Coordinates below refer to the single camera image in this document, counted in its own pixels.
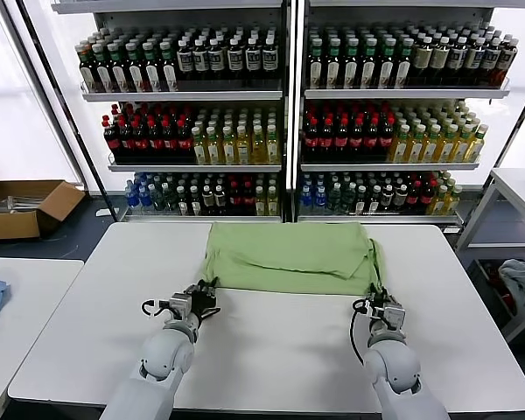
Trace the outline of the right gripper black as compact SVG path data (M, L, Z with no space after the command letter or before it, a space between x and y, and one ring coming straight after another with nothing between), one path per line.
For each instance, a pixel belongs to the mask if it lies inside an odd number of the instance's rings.
M398 304L396 298L385 287L382 287L379 292L374 283L369 285L366 299L366 307L369 312L383 312L388 307L397 307Z

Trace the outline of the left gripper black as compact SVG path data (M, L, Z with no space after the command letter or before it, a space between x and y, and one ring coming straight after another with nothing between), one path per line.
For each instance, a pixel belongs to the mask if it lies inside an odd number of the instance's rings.
M219 278L216 276L213 280L203 281L203 285L192 284L184 290L186 295L192 297L191 312L196 316L213 316L218 312L215 289L218 285Z

